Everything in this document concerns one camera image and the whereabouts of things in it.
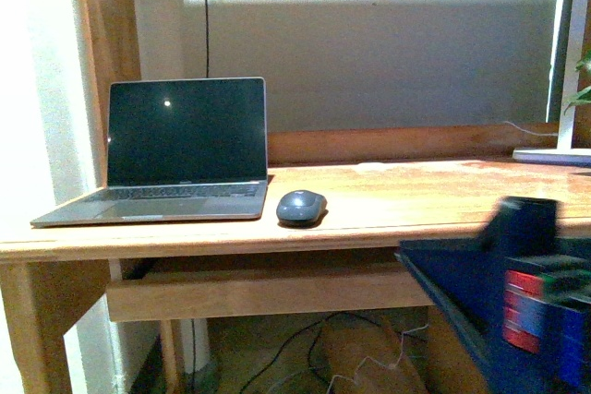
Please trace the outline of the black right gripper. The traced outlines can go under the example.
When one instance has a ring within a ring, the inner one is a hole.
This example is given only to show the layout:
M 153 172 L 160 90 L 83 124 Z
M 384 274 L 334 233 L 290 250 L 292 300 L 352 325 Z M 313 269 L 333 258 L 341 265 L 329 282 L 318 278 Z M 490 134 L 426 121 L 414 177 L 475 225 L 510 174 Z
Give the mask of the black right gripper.
M 558 238 L 558 209 L 506 197 L 474 238 L 400 245 L 493 393 L 590 390 L 590 241 Z

